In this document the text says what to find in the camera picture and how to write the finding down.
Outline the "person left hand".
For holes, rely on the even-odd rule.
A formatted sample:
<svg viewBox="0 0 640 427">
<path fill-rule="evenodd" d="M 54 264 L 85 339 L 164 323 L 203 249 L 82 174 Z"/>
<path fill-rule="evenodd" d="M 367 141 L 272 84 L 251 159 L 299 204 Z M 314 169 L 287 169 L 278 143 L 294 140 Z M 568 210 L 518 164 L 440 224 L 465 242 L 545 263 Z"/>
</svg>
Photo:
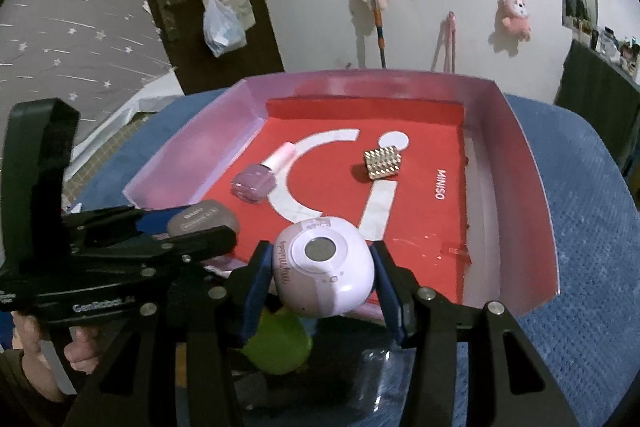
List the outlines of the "person left hand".
<svg viewBox="0 0 640 427">
<path fill-rule="evenodd" d="M 41 341 L 44 334 L 35 317 L 12 312 L 17 338 L 24 352 L 25 371 L 51 369 L 44 357 Z M 103 349 L 98 343 L 99 333 L 91 327 L 75 327 L 72 341 L 64 347 L 64 357 L 75 371 L 91 374 L 98 367 Z"/>
</svg>

